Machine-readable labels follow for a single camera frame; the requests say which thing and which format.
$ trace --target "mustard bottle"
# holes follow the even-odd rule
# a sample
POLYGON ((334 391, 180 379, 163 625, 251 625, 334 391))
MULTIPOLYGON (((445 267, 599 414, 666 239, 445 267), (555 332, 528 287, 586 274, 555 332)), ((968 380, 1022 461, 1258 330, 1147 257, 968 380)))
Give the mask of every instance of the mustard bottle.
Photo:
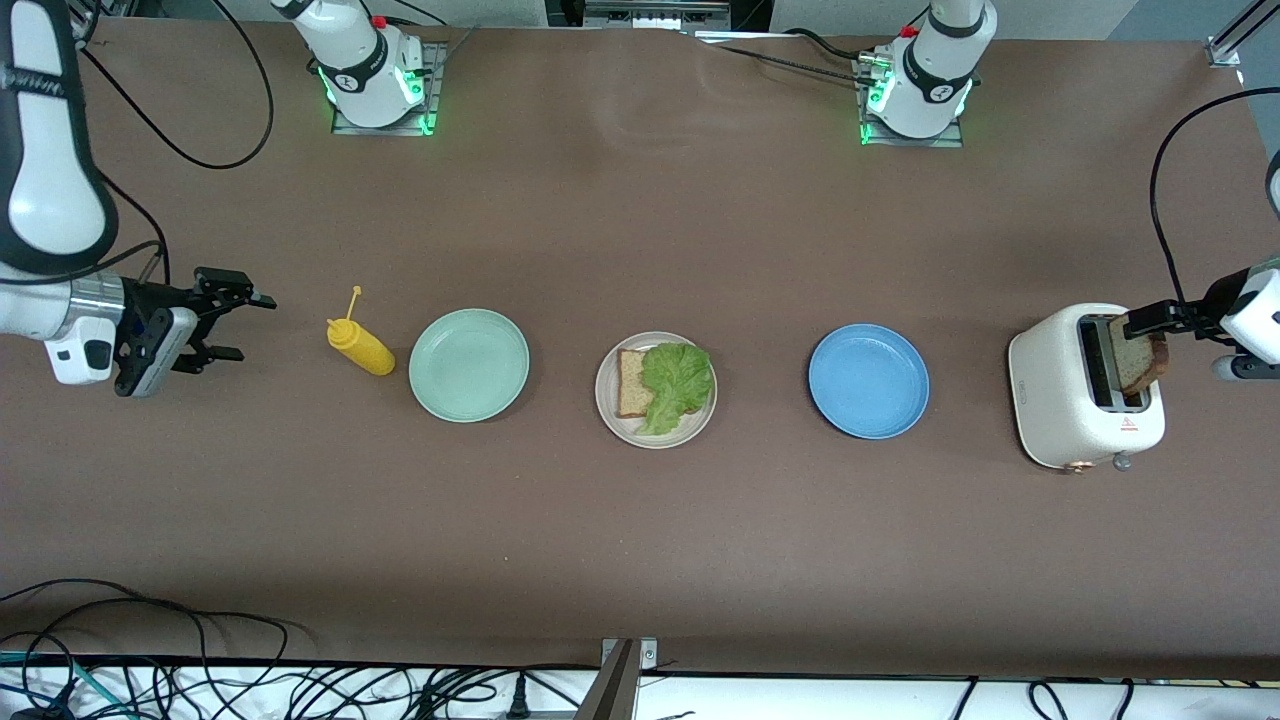
POLYGON ((357 284, 352 290, 347 316, 340 320, 328 320, 329 345, 370 373, 385 375, 396 369, 396 356, 392 355, 390 350, 387 350, 380 340, 351 319, 351 313, 356 309, 356 299, 360 297, 360 286, 357 284))

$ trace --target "white toaster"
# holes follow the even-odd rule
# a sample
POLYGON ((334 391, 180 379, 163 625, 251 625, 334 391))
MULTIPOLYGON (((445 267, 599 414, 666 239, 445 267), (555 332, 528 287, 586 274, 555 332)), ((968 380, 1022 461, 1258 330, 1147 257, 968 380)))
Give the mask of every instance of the white toaster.
POLYGON ((1126 311, 1071 305, 1009 343, 1018 436, 1036 462, 1083 471, 1110 459, 1125 470, 1165 436, 1160 383, 1125 397, 1116 382, 1107 323, 1126 311))

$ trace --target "plate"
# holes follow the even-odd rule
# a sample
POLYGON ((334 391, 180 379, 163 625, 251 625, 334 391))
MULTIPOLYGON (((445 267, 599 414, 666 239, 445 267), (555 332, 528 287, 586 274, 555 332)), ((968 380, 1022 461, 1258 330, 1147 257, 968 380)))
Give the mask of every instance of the plate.
POLYGON ((809 360, 809 392, 841 430, 888 439, 914 425, 929 404, 929 373, 908 340, 881 325, 845 325, 809 360))
POLYGON ((643 436, 639 430, 644 425, 644 418, 618 418, 618 351, 649 350, 650 347, 664 342, 684 342, 695 345, 675 333, 654 331, 634 334, 614 345, 613 350, 611 350, 600 363, 600 370, 595 373, 595 409, 600 411, 600 419, 604 420, 604 424, 608 425, 613 434, 618 436, 625 442, 646 450, 666 450, 694 439, 694 436, 703 432, 703 428, 705 428, 707 423, 712 419, 712 413, 716 411, 717 383, 716 366, 713 363, 712 395, 707 398, 707 405, 703 405, 703 409, 698 413, 681 415, 680 424, 676 425, 676 429, 669 433, 662 436, 643 436))
POLYGON ((493 310, 456 310, 430 324, 408 359, 408 384, 426 411, 477 423, 507 409, 529 379, 529 343, 493 310))

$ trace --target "light green plate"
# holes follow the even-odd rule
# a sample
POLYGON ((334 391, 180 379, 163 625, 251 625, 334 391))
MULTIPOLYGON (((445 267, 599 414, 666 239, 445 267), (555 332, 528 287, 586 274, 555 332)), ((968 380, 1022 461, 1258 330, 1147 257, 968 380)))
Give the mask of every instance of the light green plate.
POLYGON ((422 331, 408 359, 408 384, 426 411, 477 423, 507 409, 529 379, 529 343, 493 310, 456 310, 422 331))

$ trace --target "toast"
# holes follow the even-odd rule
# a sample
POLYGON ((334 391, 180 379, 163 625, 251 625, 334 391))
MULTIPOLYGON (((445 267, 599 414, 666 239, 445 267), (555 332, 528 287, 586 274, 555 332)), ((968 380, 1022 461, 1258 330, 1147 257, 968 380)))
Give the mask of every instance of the toast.
POLYGON ((644 351, 618 350, 618 418, 644 418, 653 391, 644 384, 644 351))
POLYGON ((1169 370, 1169 343, 1164 334, 1148 334, 1133 340, 1124 337, 1129 315, 1111 320, 1111 354, 1116 361, 1116 380, 1120 392, 1134 396, 1147 389, 1169 370))

